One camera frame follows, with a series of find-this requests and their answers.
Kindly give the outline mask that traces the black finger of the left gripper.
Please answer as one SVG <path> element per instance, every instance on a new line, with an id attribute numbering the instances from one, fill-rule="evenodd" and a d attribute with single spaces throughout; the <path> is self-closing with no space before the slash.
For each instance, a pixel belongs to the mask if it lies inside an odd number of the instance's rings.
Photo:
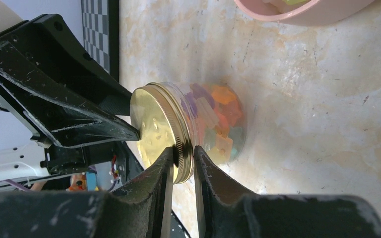
<path id="1" fill-rule="evenodd" d="M 13 44 L 56 83 L 109 113 L 130 115 L 131 92 L 91 57 L 59 14 L 23 21 Z"/>
<path id="2" fill-rule="evenodd" d="M 59 147 L 140 139 L 136 128 L 53 81 L 8 41 L 0 43 L 0 106 L 37 141 L 46 138 Z"/>

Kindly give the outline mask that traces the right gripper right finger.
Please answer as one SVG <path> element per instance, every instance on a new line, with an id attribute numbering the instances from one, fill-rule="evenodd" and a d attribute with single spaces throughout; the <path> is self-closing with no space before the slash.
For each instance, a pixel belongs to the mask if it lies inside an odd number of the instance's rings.
<path id="1" fill-rule="evenodd" d="M 199 235 L 202 238 L 381 238 L 381 220 L 351 195 L 259 195 L 194 149 Z"/>

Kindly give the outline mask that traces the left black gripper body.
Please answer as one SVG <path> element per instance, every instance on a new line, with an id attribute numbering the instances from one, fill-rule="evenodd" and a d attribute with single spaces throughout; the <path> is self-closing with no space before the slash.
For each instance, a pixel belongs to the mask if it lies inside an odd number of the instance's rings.
<path id="1" fill-rule="evenodd" d="M 121 142 L 107 142 L 78 148 L 51 146 L 45 149 L 45 159 L 40 162 L 50 174 L 81 173 L 95 164 L 111 162 L 123 154 Z"/>

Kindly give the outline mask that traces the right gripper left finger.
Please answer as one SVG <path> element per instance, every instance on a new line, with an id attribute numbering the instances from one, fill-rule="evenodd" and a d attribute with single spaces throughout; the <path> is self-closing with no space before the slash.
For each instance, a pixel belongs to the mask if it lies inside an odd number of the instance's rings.
<path id="1" fill-rule="evenodd" d="M 119 189 L 2 192 L 0 238 L 167 238 L 171 228 L 172 147 Z"/>

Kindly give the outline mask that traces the white round lid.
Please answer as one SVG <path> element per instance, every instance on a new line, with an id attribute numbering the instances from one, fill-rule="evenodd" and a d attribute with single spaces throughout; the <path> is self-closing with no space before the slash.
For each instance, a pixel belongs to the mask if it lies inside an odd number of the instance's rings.
<path id="1" fill-rule="evenodd" d="M 153 165 L 166 147 L 172 147 L 173 182 L 186 182 L 194 167 L 191 132 L 173 93 L 161 83 L 135 89 L 130 117 L 140 134 L 137 148 L 145 167 Z"/>

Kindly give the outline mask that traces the clear plastic cup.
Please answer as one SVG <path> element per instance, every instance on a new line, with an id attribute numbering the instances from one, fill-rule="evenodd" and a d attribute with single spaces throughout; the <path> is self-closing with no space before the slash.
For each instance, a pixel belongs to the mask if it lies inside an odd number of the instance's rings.
<path id="1" fill-rule="evenodd" d="M 238 94 L 224 83 L 182 83 L 173 88 L 189 122 L 193 143 L 203 147 L 218 165 L 236 160 L 247 130 Z"/>

